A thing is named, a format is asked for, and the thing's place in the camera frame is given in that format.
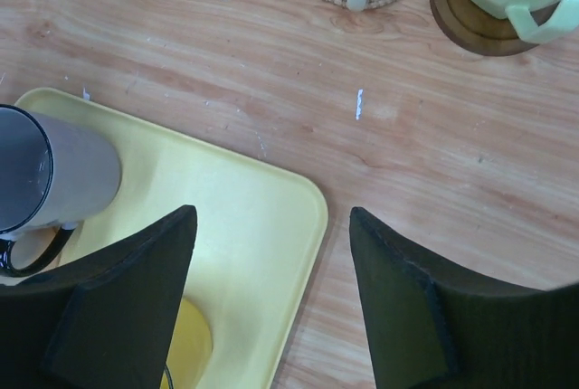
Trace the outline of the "purple glass mug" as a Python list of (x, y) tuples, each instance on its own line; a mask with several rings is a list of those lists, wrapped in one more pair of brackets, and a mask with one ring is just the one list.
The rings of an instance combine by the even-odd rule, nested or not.
[[(116, 148), (97, 132), (16, 106), (1, 108), (1, 273), (23, 278), (44, 270), (78, 225), (105, 210), (121, 184)], [(30, 264), (14, 264), (27, 233), (56, 233)]]

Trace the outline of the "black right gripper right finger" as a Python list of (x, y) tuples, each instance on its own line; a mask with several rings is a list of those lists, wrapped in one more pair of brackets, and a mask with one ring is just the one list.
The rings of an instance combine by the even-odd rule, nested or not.
[(539, 290), (467, 269), (366, 209), (349, 220), (379, 388), (575, 388), (578, 287)]

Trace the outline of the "brown ceramic coaster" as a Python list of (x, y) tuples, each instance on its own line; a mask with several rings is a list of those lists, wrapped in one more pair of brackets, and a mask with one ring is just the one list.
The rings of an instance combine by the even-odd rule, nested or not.
[(509, 20), (499, 20), (470, 0), (430, 0), (443, 33), (461, 48), (483, 56), (511, 56), (535, 48), (518, 38)]

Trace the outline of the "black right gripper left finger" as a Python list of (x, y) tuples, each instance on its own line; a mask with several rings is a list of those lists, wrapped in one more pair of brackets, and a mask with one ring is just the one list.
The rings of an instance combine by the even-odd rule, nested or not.
[(195, 247), (184, 205), (76, 261), (1, 288), (4, 388), (158, 388)]

